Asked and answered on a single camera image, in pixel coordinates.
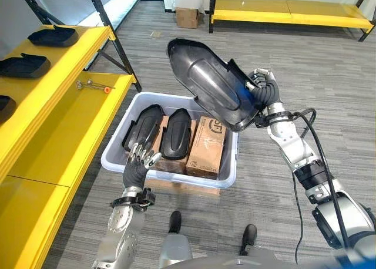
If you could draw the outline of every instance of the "black shoe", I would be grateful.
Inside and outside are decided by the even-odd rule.
[[[243,239],[241,240],[241,248],[239,255],[248,255],[246,246],[254,246],[254,242],[257,238],[257,228],[253,224],[249,224],[243,233]]]
[[[180,227],[182,226],[182,215],[179,211],[175,210],[170,216],[170,224],[169,224],[169,233],[176,233],[180,232]]]

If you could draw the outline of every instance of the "cardboard box on floor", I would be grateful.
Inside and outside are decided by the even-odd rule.
[[[164,116],[162,119],[162,122],[159,126],[159,133],[153,143],[152,149],[155,152],[159,151],[160,147],[160,142],[162,141],[162,134],[163,134],[163,128],[167,127],[167,124],[169,122],[169,117]],[[190,147],[192,146],[193,138],[194,138],[194,133],[196,131],[196,121],[192,120],[191,126],[191,134],[190,134],[190,143],[189,143],[189,150],[188,154],[184,159],[179,159],[179,160],[170,160],[170,159],[164,159],[161,158],[156,164],[152,167],[154,170],[160,170],[160,171],[166,171],[166,172],[171,172],[171,173],[177,173],[177,174],[186,174],[186,164],[188,161],[188,156],[189,156],[189,151]]]
[[[197,28],[199,11],[197,9],[176,8],[176,23],[182,28]]]
[[[201,117],[187,162],[187,174],[217,179],[226,128],[216,119]]]

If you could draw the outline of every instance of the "yellow shelf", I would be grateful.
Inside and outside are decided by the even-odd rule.
[[[38,268],[57,232],[69,188],[6,176],[0,185],[4,268]]]
[[[43,55],[51,61],[51,67],[38,79],[0,77],[0,93],[17,104],[13,116],[0,125],[0,183],[81,70],[107,39],[113,39],[108,26],[70,27],[79,34],[79,40],[71,47],[35,46],[25,40],[8,56],[19,56],[22,52]]]
[[[373,27],[354,5],[293,0],[216,0],[215,20]]]
[[[5,268],[40,268],[71,200],[133,75],[82,72],[0,185],[0,255]]]
[[[112,89],[104,91],[73,84],[56,105],[22,152],[9,175],[50,184],[72,187],[80,170],[86,170],[90,153],[94,155],[100,139],[106,133],[133,75],[82,72],[82,82],[106,84]]]

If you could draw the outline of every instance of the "robot forearm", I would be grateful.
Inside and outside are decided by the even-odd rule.
[[[136,197],[139,187],[127,188],[123,197]],[[92,269],[127,269],[137,251],[137,237],[143,227],[145,214],[133,206],[115,206],[108,221]]]
[[[283,111],[282,103],[268,106],[268,115],[277,115],[276,113]],[[276,117],[274,122],[270,121],[268,134],[280,147],[284,160],[305,188],[309,201],[316,204],[312,214],[327,243],[333,248],[342,248],[343,238],[331,199],[324,164],[306,141],[297,134],[292,121],[280,122],[279,120],[281,117]],[[333,185],[350,247],[356,249],[357,253],[363,257],[374,258],[376,236],[373,214],[369,209],[357,203],[338,179],[333,178]]]

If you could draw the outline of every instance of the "gray carpet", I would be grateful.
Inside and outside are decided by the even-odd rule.
[[[376,209],[375,192],[375,84],[376,35],[358,43],[361,32],[343,28],[218,23],[208,34],[207,19],[198,29],[176,26],[174,14],[164,13],[162,2],[140,2],[117,34],[144,91],[190,96],[174,78],[165,54],[175,37],[197,39],[224,60],[234,58],[250,72],[271,68],[281,99],[291,111],[317,109],[315,129],[331,171],[355,199]],[[160,32],[155,38],[152,31]],[[115,56],[112,45],[106,52]],[[92,70],[119,72],[99,58]],[[100,156],[135,91],[119,109],[71,207],[56,235],[44,268],[89,268],[105,233],[111,208],[108,202],[122,192],[118,174],[100,166]],[[308,142],[314,146],[311,136]],[[258,227],[257,244],[273,250],[279,259],[294,260],[300,235],[291,173],[266,129],[250,127],[240,133],[237,180],[220,196],[176,194],[156,189],[157,203],[148,209],[132,268],[157,268],[159,249],[170,213],[182,212],[182,233],[194,257],[236,254],[244,227]],[[330,248],[311,216],[313,206],[298,186],[304,220],[301,262],[322,260]]]

